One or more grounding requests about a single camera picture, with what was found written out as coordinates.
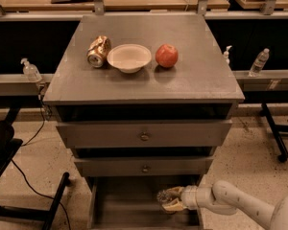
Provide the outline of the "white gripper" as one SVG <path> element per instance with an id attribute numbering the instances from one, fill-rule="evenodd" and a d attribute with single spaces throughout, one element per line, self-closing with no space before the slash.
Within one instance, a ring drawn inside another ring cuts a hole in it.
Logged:
<path id="1" fill-rule="evenodd" d="M 168 196 L 180 196 L 170 201 L 164 201 L 161 203 L 163 209 L 167 212 L 179 212 L 185 208 L 188 210 L 197 210 L 199 208 L 197 203 L 197 186 L 186 187 L 173 187 L 163 190 L 162 193 Z"/>

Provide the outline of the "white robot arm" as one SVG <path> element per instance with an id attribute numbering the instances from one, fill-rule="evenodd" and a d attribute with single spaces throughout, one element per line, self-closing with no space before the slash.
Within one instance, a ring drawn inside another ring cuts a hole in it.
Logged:
<path id="1" fill-rule="evenodd" d="M 288 230 L 288 196 L 273 206 L 224 180 L 210 187 L 188 185 L 162 190 L 157 200 L 166 212 L 205 208 L 230 216 L 240 210 L 265 230 Z"/>

